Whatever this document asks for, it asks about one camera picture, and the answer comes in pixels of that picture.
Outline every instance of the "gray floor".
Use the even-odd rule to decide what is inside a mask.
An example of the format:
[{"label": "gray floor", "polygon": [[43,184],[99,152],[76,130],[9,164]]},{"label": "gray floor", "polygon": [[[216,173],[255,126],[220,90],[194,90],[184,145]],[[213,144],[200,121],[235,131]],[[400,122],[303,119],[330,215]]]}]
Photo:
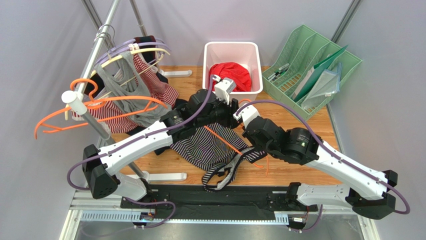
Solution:
[{"label": "gray floor", "polygon": [[[310,216],[308,225],[315,220]],[[131,227],[128,222],[81,222],[80,227],[90,235],[109,234]],[[76,240],[89,240],[79,232]],[[323,215],[316,228],[298,234],[289,232],[286,226],[277,225],[235,225],[235,224],[183,224],[167,223],[152,229],[131,229],[103,237],[103,240],[363,240],[356,215]]]}]

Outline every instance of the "wooden table surface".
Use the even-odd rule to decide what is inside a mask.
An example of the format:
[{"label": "wooden table surface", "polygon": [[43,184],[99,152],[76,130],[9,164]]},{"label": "wooden table surface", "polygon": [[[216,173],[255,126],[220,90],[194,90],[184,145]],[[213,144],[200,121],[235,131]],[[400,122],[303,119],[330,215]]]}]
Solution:
[{"label": "wooden table surface", "polygon": [[[202,66],[162,66],[161,69],[164,71],[192,70],[192,75],[189,77],[169,78],[169,84],[179,92],[180,99],[188,100],[192,94],[202,88]],[[264,91],[257,95],[257,100],[262,99],[272,100],[272,98]],[[263,118],[271,119],[284,130],[303,127],[297,119],[278,105],[264,103],[256,105],[256,108]],[[317,135],[321,136],[331,146],[337,149],[338,146],[335,134],[325,107],[309,119],[308,123]],[[235,131],[239,136],[243,133],[241,126],[236,128]],[[113,134],[112,137],[118,142],[127,138],[128,135],[120,133]],[[205,173],[203,170],[187,162],[172,149],[166,150],[159,156],[157,156],[154,152],[151,152],[134,162],[141,170],[148,171],[151,174],[187,173],[187,179],[184,181],[161,182],[162,184],[200,185],[202,184],[201,178]],[[271,156],[269,156],[269,171],[267,176],[266,158],[257,161],[256,164],[263,166],[263,168],[257,168],[249,162],[243,161],[238,168],[235,181],[231,184],[252,186],[287,186],[291,182],[301,182],[310,185],[334,185],[340,183],[338,180],[319,170],[300,166],[298,164],[289,164]],[[123,174],[134,174],[128,166],[123,168],[121,172]],[[223,177],[215,176],[210,183],[213,184],[222,178]]]}]

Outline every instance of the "green folder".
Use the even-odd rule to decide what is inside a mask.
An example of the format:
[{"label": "green folder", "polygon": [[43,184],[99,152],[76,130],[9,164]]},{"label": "green folder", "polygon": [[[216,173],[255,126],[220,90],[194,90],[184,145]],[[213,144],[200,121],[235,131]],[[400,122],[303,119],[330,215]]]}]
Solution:
[{"label": "green folder", "polygon": [[320,78],[321,74],[324,70],[328,69],[330,65],[333,63],[333,61],[340,56],[345,49],[348,47],[348,45],[342,47],[337,52],[333,53],[326,59],[322,60],[321,62],[315,64],[306,74],[304,79],[300,82],[300,84],[297,86],[296,90],[294,91],[293,95],[291,95],[291,98],[294,100],[294,102],[299,101],[302,99],[306,94],[309,93],[309,91],[314,87],[315,83]]}]

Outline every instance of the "metal pole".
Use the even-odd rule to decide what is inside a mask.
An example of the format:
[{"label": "metal pole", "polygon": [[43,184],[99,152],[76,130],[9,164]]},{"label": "metal pole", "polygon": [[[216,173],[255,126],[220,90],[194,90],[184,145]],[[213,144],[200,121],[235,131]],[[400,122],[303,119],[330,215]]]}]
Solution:
[{"label": "metal pole", "polygon": [[340,24],[334,32],[333,37],[331,37],[331,41],[333,43],[337,43],[340,40],[352,18],[354,17],[355,13],[357,12],[358,8],[360,7],[362,1],[363,0],[352,0],[348,9],[346,10],[346,13],[341,19]]},{"label": "metal pole", "polygon": [[137,25],[140,28],[140,31],[142,32],[142,36],[146,37],[148,36],[147,30],[145,29],[144,22],[142,21],[141,13],[139,12],[138,6],[136,5],[135,0],[130,0],[131,8],[133,8],[134,16],[137,20]]},{"label": "metal pole", "polygon": [[[119,6],[120,0],[114,0],[111,4],[111,7],[109,8],[108,14],[106,15],[106,21],[105,25],[102,27],[102,29],[99,31],[100,34],[102,33],[108,33],[108,30],[110,29],[110,24],[113,21],[114,15],[116,14],[117,8]],[[99,53],[101,52],[102,44],[104,44],[104,37],[98,37],[95,39],[93,43],[93,48],[91,49],[89,58],[87,59],[86,65],[84,66],[83,72],[81,73],[80,78],[82,79],[89,79],[93,67],[95,66],[96,59],[98,58]],[[75,87],[75,91],[79,93],[84,93],[86,89],[86,82],[80,82],[77,84],[77,87]]]},{"label": "metal pole", "polygon": [[[95,26],[99,26],[98,29],[103,25],[101,19],[99,18],[99,15],[93,6],[93,3],[91,0],[81,0],[83,2],[84,7],[86,8],[87,12],[89,13],[90,18],[93,21],[93,24]],[[114,0],[111,4],[111,7],[109,7],[108,13],[106,15],[105,24],[102,29],[100,29],[99,33],[108,33],[110,29],[110,24],[113,22],[114,15],[116,14],[117,8],[119,6],[120,0]],[[104,44],[105,37],[98,37],[95,39],[93,43],[93,48],[91,49],[90,55],[87,59],[86,65],[84,66],[83,72],[81,73],[82,79],[88,79],[90,78],[93,67],[95,66],[95,61],[98,58],[98,55],[101,51],[102,44]],[[77,85],[75,88],[75,91],[79,93],[83,93],[86,89],[87,83],[81,82]],[[86,112],[85,114],[81,115],[81,117],[89,124],[91,125],[96,132],[100,135],[100,137],[109,145],[115,144],[116,141],[110,136],[110,134],[105,131],[105,129],[102,127],[102,125],[89,113]],[[141,169],[134,163],[130,163],[128,165],[133,172],[138,175],[140,178],[144,178],[145,174],[142,172]]]}]

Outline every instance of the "gray tank top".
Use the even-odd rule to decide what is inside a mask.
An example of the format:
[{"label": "gray tank top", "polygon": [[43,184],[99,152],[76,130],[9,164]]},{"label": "gray tank top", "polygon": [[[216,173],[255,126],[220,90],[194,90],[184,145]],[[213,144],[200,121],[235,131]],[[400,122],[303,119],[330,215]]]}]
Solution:
[{"label": "gray tank top", "polygon": [[[122,77],[118,79],[118,77],[114,77],[108,72],[106,72],[100,64],[97,64],[94,69],[96,70],[97,74],[102,78],[105,89],[108,92],[111,92],[109,94],[109,97],[121,97],[121,96],[145,96],[150,97],[150,91],[148,90],[148,87],[145,85],[144,81],[141,79],[141,76],[135,69],[135,65],[133,62],[133,55],[126,51],[121,54],[123,57],[122,59],[117,60],[121,71],[122,71]],[[125,81],[133,78],[136,76],[138,85],[136,85],[136,81],[133,79],[129,81],[128,83],[124,84],[123,86],[120,86]],[[118,100],[114,101],[114,104],[117,105],[117,107],[124,113],[131,113],[139,110],[143,110],[149,100]],[[159,105],[157,103],[151,103],[149,105],[149,108],[152,108],[156,105]],[[141,124],[144,127],[148,127],[151,124],[153,124],[155,121],[159,120],[161,116],[166,114],[168,111],[170,111],[172,108],[170,105],[166,104],[167,108],[164,108],[163,106],[159,105],[156,109],[152,111],[142,112],[139,114],[134,114],[131,116],[128,116],[132,121],[135,123]]]}]

